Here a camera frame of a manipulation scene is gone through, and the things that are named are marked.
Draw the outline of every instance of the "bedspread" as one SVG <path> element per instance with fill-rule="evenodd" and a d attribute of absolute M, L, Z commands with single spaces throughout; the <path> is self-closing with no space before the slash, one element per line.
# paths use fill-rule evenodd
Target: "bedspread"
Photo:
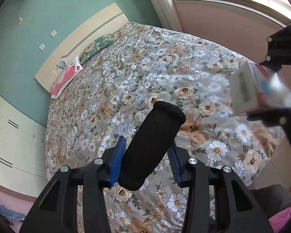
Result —
<path fill-rule="evenodd" d="M 83 64 L 60 98 L 51 100 L 47 178 L 62 165 L 80 167 L 101 157 L 120 135 L 128 146 L 153 104 L 166 101 L 186 115 L 177 146 L 207 166 L 231 166 L 249 186 L 283 134 L 232 116 L 228 76 L 246 58 L 196 36 L 137 23 L 124 25 L 113 37 L 112 45 Z M 175 184 L 165 155 L 139 191 L 117 183 L 104 189 L 112 233 L 180 231 L 187 194 Z M 211 191 L 211 215 L 214 207 Z M 84 231 L 82 213 L 79 187 L 79 232 Z"/>

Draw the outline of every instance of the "blue circle on box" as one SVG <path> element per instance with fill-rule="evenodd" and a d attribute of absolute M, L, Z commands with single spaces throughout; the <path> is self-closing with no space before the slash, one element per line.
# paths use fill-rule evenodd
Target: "blue circle on box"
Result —
<path fill-rule="evenodd" d="M 261 82 L 261 89 L 264 94 L 270 95 L 271 94 L 271 89 L 269 87 L 269 83 L 267 81 L 262 81 Z"/>

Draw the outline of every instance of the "barcode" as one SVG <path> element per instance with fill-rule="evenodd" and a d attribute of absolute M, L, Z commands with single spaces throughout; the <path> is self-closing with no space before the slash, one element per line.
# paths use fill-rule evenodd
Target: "barcode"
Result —
<path fill-rule="evenodd" d="M 244 102 L 247 103 L 250 101 L 250 94 L 247 88 L 247 81 L 246 81 L 244 72 L 241 72 L 239 74 L 239 82 L 240 82 L 241 94 L 243 96 Z"/>

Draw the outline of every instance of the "green wall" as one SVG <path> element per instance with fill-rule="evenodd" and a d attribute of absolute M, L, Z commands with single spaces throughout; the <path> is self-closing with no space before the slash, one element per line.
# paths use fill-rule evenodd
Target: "green wall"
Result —
<path fill-rule="evenodd" d="M 128 20 L 161 26 L 151 0 L 6 0 L 0 9 L 1 97 L 46 126 L 50 94 L 34 76 L 71 32 L 114 2 Z"/>

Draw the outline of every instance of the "headboard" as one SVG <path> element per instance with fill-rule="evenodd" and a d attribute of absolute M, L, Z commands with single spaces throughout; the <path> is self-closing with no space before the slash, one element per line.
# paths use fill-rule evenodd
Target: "headboard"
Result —
<path fill-rule="evenodd" d="M 54 81 L 61 72 L 60 68 L 56 68 L 61 60 L 69 63 L 74 56 L 81 58 L 83 51 L 91 42 L 102 35 L 114 33 L 126 23 L 128 23 L 126 16 L 115 3 L 99 11 L 62 41 L 39 69 L 35 76 L 36 80 L 50 93 Z"/>

